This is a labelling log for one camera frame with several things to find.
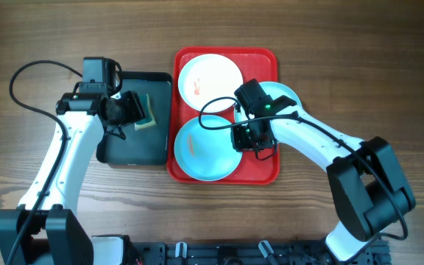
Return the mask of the green and yellow sponge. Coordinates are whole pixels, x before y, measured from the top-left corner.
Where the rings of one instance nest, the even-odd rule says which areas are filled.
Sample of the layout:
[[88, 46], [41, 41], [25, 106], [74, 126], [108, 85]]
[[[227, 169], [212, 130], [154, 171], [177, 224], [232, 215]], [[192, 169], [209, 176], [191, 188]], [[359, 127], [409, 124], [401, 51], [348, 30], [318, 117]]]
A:
[[148, 94], [141, 94], [139, 96], [141, 106], [144, 110], [145, 117], [134, 124], [135, 130], [143, 130], [156, 125], [155, 117], [153, 116], [150, 97]]

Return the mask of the light blue plate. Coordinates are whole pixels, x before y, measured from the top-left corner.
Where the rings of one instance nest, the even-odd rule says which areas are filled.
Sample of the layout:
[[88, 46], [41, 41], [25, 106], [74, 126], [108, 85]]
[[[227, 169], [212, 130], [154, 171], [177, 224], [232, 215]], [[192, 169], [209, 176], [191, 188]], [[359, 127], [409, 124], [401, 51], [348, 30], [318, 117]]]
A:
[[[263, 88], [264, 92], [272, 97], [272, 99], [277, 99], [280, 96], [287, 96], [290, 99], [293, 99], [300, 107], [302, 107], [302, 102], [298, 95], [288, 86], [279, 83], [279, 82], [260, 82], [259, 85]], [[247, 120], [248, 118], [245, 115], [243, 107], [240, 107], [238, 110], [234, 110], [235, 123]]]
[[233, 148], [230, 130], [214, 129], [226, 125], [230, 122], [223, 117], [204, 115], [180, 128], [174, 140], [174, 156], [186, 175], [211, 182], [226, 178], [238, 168], [242, 153]]

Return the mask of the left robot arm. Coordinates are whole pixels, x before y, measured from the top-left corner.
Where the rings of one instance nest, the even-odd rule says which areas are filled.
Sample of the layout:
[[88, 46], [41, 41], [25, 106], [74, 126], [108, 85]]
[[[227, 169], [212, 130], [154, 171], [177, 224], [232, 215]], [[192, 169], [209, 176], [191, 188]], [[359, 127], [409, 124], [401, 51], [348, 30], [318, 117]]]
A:
[[76, 212], [92, 154], [106, 135], [145, 118], [135, 92], [122, 92], [118, 62], [83, 60], [82, 81], [56, 104], [56, 123], [42, 166], [17, 208], [0, 210], [0, 251], [6, 264], [140, 264], [129, 236], [89, 237]]

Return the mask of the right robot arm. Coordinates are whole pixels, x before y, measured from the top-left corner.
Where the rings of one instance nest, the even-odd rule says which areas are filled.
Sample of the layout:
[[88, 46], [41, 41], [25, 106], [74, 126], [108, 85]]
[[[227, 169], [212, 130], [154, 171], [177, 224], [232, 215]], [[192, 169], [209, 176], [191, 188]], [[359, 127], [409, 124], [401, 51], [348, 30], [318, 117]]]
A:
[[325, 237], [325, 246], [335, 261], [356, 260], [395, 222], [403, 231], [398, 240], [407, 238], [404, 216], [416, 200], [386, 140], [364, 141], [339, 132], [307, 113], [297, 96], [271, 96], [256, 79], [234, 96], [234, 149], [259, 152], [286, 144], [327, 174], [339, 223]]

